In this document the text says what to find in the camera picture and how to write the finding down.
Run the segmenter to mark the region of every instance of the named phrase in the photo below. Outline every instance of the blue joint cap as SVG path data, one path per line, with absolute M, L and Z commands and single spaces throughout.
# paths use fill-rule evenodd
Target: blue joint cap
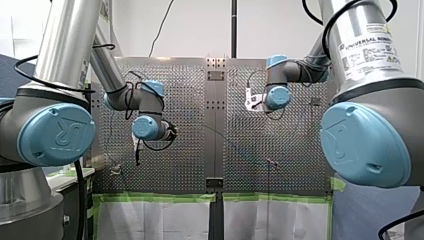
M 87 110 L 59 103 L 27 120 L 18 135 L 17 147 L 29 164 L 63 166 L 78 160 L 90 148 L 95 135 L 95 123 Z
M 354 184 L 395 188 L 411 175 L 409 152 L 399 133 L 361 104 L 338 103 L 327 110 L 321 145 L 331 167 Z
M 289 89 L 283 86 L 276 86 L 268 91 L 265 99 L 266 106 L 271 110 L 279 110 L 285 108 L 291 100 Z
M 110 105 L 109 97 L 107 96 L 107 93 L 103 95 L 103 104 L 110 110 L 116 110 L 115 108 L 112 107 L 112 105 Z
M 165 97 L 165 88 L 163 87 L 163 83 L 155 80 L 146 80 L 144 81 L 146 85 L 153 88 L 161 97 Z M 142 88 L 150 93 L 154 93 L 151 89 L 146 86 L 142 86 Z
M 157 140 L 159 126 L 152 117 L 143 115 L 134 120 L 132 131 L 137 138 L 147 141 Z
M 286 61 L 288 58 L 286 55 L 273 55 L 266 60 L 266 69 L 270 69 L 274 67 L 275 65 L 278 65 L 284 61 Z

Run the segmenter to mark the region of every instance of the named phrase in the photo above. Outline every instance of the black hose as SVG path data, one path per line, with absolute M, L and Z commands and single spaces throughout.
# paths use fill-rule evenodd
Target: black hose
M 85 183 L 84 183 L 84 175 L 82 172 L 81 164 L 78 161 L 74 162 L 75 165 L 75 171 L 77 173 L 77 180 L 78 180 L 78 199 L 79 199 L 79 217 L 78 217 L 78 230 L 77 230 L 77 240 L 82 240 L 84 238 L 84 225 L 85 225 L 85 219 L 87 218 L 87 211 L 86 211 L 86 189 L 85 189 Z
M 237 58 L 237 0 L 231 6 L 231 58 Z
M 387 224 L 386 226 L 382 227 L 380 229 L 380 231 L 378 231 L 378 239 L 384 240 L 384 233 L 387 232 L 388 230 L 390 230 L 391 228 L 395 227 L 396 225 L 399 225 L 401 223 L 404 223 L 404 222 L 407 222 L 407 221 L 410 221 L 412 219 L 419 218 L 419 217 L 422 217 L 422 216 L 424 216 L 424 210 L 418 211 L 416 213 L 411 213 L 408 216 L 405 216 L 403 218 L 399 218 L 398 220 Z

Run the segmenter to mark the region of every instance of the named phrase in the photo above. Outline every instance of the black bracket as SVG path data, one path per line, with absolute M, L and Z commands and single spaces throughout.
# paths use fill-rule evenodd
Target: black bracket
M 224 179 L 223 178 L 206 178 L 206 187 L 207 188 L 223 188 Z

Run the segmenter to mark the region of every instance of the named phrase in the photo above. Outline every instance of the robotic arm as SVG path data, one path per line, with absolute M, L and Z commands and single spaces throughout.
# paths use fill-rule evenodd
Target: robotic arm
M 84 90 L 89 62 L 106 91 L 106 106 L 139 112 L 132 129 L 136 137 L 143 141 L 176 137 L 175 126 L 162 118 L 163 85 L 147 80 L 128 87 L 113 56 L 103 47 L 104 37 L 96 31 L 101 3 L 53 1 L 34 75 L 18 67 L 37 56 L 16 64 L 18 73 L 33 81 L 20 87 L 15 99 L 0 99 L 2 239 L 63 237 L 63 197 L 51 193 L 38 167 L 78 161 L 94 140 L 96 127 L 83 96 L 93 92 Z
M 272 109 L 272 91 L 279 87 L 270 83 L 285 87 L 288 82 L 319 82 L 323 71 L 313 71 L 311 66 L 324 70 L 331 60 L 338 89 L 322 118 L 320 133 L 331 167 L 358 185 L 422 186 L 424 84 L 402 70 L 386 24 L 397 9 L 397 2 L 390 2 L 393 10 L 387 20 L 378 0 L 320 0 L 323 22 L 306 9 L 316 22 L 325 25 L 310 56 L 303 60 L 308 63 L 303 72 L 309 69 L 311 74 L 300 75 L 298 61 L 272 57 L 264 109 Z M 424 215 L 423 203 L 421 194 L 414 208 L 421 211 L 383 227 L 379 239 L 383 240 L 391 227 L 409 220 L 413 221 L 406 224 L 405 239 L 422 239 L 424 220 L 418 217 Z

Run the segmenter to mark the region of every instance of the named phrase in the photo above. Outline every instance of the green tape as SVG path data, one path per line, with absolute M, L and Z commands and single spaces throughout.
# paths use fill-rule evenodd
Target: green tape
M 340 178 L 331 177 L 331 188 L 335 191 L 344 192 L 346 183 Z
M 100 211 L 100 200 L 93 196 L 93 216 L 94 216 L 94 240 L 97 239 L 97 231 L 99 229 L 99 211 Z
M 331 240 L 333 238 L 333 207 L 334 207 L 334 198 L 331 197 L 331 200 L 328 206 L 327 240 Z
M 225 202 L 253 202 L 259 200 L 270 200 L 279 202 L 301 202 L 328 204 L 331 201 L 329 197 L 305 197 L 290 194 L 267 194 L 267 193 L 224 193 Z
M 100 202 L 157 202 L 157 203 L 204 203 L 215 202 L 215 194 L 157 194 L 157 193 L 112 193 L 95 194 L 93 196 Z

